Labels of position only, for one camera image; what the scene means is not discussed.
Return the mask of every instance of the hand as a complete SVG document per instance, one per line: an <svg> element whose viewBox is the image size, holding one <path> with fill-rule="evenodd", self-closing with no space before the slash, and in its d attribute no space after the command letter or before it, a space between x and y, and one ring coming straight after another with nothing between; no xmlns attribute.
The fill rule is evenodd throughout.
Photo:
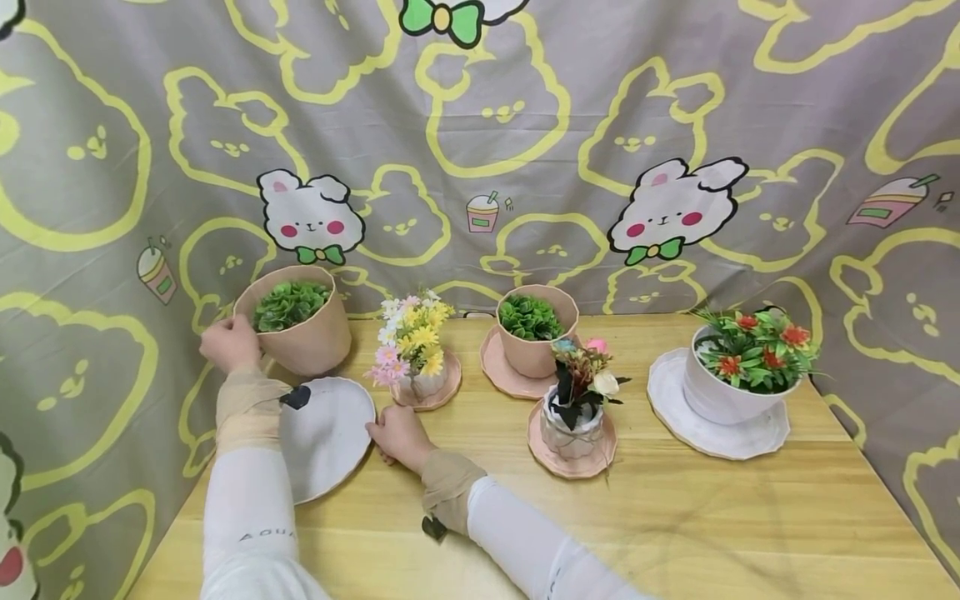
<svg viewBox="0 0 960 600"><path fill-rule="evenodd" d="M417 475L423 472L426 457L437 449L427 437L420 417L409 406L388 406L376 423L367 423L367 431L388 465L396 459Z"/></svg>
<svg viewBox="0 0 960 600"><path fill-rule="evenodd" d="M200 354L226 374L246 367L260 368L260 343L243 315L208 327L200 336Z"/></svg>

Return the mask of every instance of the red artificial flower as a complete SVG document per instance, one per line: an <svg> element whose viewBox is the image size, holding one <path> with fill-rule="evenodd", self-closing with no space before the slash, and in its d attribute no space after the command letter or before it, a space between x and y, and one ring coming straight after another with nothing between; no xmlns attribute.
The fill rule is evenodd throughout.
<svg viewBox="0 0 960 600"><path fill-rule="evenodd" d="M757 323L759 323L759 321L757 321L753 315L742 315L736 320L736 324L739 325L741 329L753 329Z"/></svg>
<svg viewBox="0 0 960 600"><path fill-rule="evenodd" d="M724 356L718 362L721 375L731 376L740 373L740 357Z"/></svg>
<svg viewBox="0 0 960 600"><path fill-rule="evenodd" d="M763 362L770 369L782 369L786 366L786 362L782 358L778 358L777 354L769 348L763 349Z"/></svg>
<svg viewBox="0 0 960 600"><path fill-rule="evenodd" d="M798 325L790 324L780 335L780 338L792 348L803 346L810 340L810 332Z"/></svg>

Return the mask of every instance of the pink rose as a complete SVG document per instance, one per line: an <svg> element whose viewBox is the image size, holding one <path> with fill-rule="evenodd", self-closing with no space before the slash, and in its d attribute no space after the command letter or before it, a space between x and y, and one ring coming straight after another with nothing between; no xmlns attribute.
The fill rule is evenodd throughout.
<svg viewBox="0 0 960 600"><path fill-rule="evenodd" d="M607 353L607 342L601 340L600 338L593 338L592 340L587 340L587 349L596 350L601 354Z"/></svg>

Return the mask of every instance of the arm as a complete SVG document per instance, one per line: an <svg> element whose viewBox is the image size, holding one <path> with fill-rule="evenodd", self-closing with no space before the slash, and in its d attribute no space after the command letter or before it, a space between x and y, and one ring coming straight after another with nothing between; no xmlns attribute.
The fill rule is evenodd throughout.
<svg viewBox="0 0 960 600"><path fill-rule="evenodd" d="M426 512L486 550L531 600L644 598L471 461L430 443L412 409L389 406L368 429L388 462L420 475Z"/></svg>
<svg viewBox="0 0 960 600"><path fill-rule="evenodd" d="M246 319L220 322L201 353L227 374L217 395L217 459L204 507L203 599L328 600L298 563L290 478L280 452L280 397L259 368Z"/></svg>

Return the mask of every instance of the cartoon drink cup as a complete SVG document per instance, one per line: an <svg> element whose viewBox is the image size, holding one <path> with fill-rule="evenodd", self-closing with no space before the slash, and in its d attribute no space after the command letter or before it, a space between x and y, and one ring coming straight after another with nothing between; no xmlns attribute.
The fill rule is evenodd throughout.
<svg viewBox="0 0 960 600"><path fill-rule="evenodd" d="M496 201L496 192L490 196L477 196L467 203L467 220L470 233L490 233L496 225L496 215L500 204Z"/></svg>
<svg viewBox="0 0 960 600"><path fill-rule="evenodd" d="M136 261L136 273L140 276L143 284L161 302L169 304L170 298L177 291L177 282L174 281L173 273L170 271L170 265L167 264L163 251L154 246L153 239L147 239L150 246L140 253L140 258Z"/></svg>
<svg viewBox="0 0 960 600"><path fill-rule="evenodd" d="M847 223L862 223L886 229L922 202L930 193L927 186L939 178L936 175L927 175L921 179L907 177L890 181L863 201Z"/></svg>

